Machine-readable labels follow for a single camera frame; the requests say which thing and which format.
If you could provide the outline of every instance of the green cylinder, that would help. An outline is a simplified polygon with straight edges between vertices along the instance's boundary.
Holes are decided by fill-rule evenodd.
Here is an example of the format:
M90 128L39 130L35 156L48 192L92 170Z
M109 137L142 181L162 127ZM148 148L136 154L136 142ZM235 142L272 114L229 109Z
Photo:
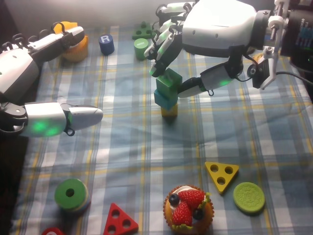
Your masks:
M60 208L72 212L88 204L89 194L83 182L78 179L68 179L57 186L54 200Z
M149 46L149 42L147 39L144 38L138 38L135 42L134 42L134 48L135 48L135 54L136 54L136 58L138 60L145 60L145 56L144 53L146 51L146 49Z

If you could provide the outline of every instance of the lime green circular block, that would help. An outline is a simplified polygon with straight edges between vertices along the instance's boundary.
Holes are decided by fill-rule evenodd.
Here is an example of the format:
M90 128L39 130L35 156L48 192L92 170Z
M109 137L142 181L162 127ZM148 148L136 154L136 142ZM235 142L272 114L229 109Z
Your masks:
M234 189L237 207L246 213L257 213L265 204L265 196L260 187L250 182L238 184Z
M87 190L78 179L68 179L60 183L54 193L55 202L64 210L71 211L85 203Z
M144 38L138 38L134 42L134 47L135 47L135 54L138 60L145 60L146 57L144 56L144 53L146 49L149 46L149 42L147 39Z

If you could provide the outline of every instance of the blue and white checkered cloth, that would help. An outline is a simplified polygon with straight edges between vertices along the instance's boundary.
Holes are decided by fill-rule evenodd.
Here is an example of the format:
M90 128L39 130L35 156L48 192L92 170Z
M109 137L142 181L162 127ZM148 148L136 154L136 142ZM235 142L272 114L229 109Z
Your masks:
M12 234L39 235L58 227L67 235L100 235L112 202L139 224L139 234L172 234L162 206L181 184L212 193L211 234L312 234L313 106L302 82L279 75L262 91L251 81L234 80L212 97L179 99L179 115L167 123L154 103L152 62L136 60L132 31L87 31L87 59L45 64L38 102L94 105L104 116L101 124L73 137L30 140ZM100 52L103 33L114 38L110 56ZM223 61L182 51L170 68L186 80ZM250 64L244 60L245 71ZM296 72L287 58L280 59L278 71ZM240 166L224 196L207 174L206 161ZM57 185L68 178L82 180L91 194L91 206L79 218L62 217L54 202ZM232 193L241 182L263 189L266 206L260 215L236 208Z

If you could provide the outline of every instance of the yellow triangle block with holes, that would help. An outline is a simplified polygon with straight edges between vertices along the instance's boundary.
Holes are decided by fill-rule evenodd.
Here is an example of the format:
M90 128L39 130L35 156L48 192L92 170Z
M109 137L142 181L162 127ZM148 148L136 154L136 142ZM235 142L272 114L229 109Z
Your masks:
M213 162L205 162L205 168L220 194L225 191L239 170L238 165Z

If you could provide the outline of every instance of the white wall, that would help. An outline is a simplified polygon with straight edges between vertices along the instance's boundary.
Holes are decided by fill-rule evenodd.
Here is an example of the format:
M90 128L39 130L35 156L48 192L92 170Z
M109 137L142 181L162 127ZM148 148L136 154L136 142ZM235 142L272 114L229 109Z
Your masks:
M256 10L274 0L242 0ZM20 33L26 37L49 29L54 22L77 22L82 27L130 25L157 21L156 8L182 0L5 0Z

